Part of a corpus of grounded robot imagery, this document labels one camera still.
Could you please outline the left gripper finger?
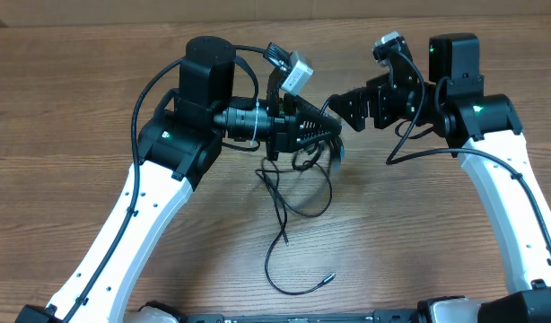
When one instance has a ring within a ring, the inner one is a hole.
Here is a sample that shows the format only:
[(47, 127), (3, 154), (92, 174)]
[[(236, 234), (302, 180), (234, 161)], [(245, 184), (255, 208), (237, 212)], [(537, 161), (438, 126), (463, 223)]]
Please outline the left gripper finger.
[(332, 117), (322, 112), (301, 96), (294, 97), (293, 102), (299, 116), (315, 126), (329, 126), (334, 122)]
[(326, 122), (295, 121), (293, 125), (293, 152), (330, 141), (340, 135), (342, 126), (337, 120)]

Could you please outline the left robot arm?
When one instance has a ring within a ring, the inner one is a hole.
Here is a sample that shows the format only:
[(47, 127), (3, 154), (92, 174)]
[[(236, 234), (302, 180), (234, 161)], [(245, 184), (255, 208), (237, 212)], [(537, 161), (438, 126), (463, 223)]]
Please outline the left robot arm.
[(168, 90), (143, 126), (132, 125), (133, 161), (127, 180), (82, 262), (48, 304), (27, 305), (21, 322), (179, 322), (157, 301), (135, 313), (127, 304), (154, 247), (178, 210), (232, 138), (242, 149), (264, 144), (267, 158), (329, 144), (342, 153), (341, 126), (300, 96), (312, 74), (308, 61), (275, 44), (262, 50), (273, 65), (267, 96), (236, 97), (234, 71), (246, 68), (242, 48), (226, 39), (191, 39), (173, 67)]

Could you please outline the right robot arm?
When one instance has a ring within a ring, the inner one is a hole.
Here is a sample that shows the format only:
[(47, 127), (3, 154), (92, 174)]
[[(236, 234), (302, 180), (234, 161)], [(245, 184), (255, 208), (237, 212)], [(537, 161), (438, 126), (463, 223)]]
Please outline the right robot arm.
[(487, 213), (505, 272), (507, 295), (495, 301), (442, 296), (413, 309), (376, 310), (374, 322), (551, 322), (551, 211), (530, 165), (523, 126), (510, 99), (487, 95), (480, 44), (472, 33), (429, 40), (421, 74), (397, 32), (372, 50), (387, 73), (329, 99), (355, 131), (367, 118), (383, 129), (407, 122), (446, 141)]

